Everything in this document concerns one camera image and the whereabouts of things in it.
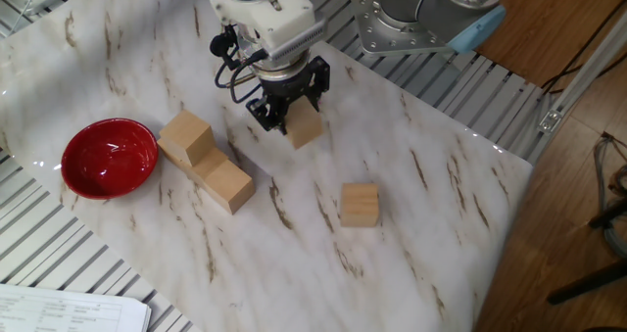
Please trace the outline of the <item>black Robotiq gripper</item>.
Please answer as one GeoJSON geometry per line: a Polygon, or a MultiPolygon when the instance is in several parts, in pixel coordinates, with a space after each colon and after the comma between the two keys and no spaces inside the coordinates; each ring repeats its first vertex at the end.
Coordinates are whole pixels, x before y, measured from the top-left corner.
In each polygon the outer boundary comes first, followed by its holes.
{"type": "Polygon", "coordinates": [[[291,103],[305,96],[319,111],[320,98],[329,90],[330,66],[316,56],[299,71],[258,69],[257,77],[263,96],[248,102],[246,108],[265,131],[277,129],[286,135],[285,117],[291,103]]]}

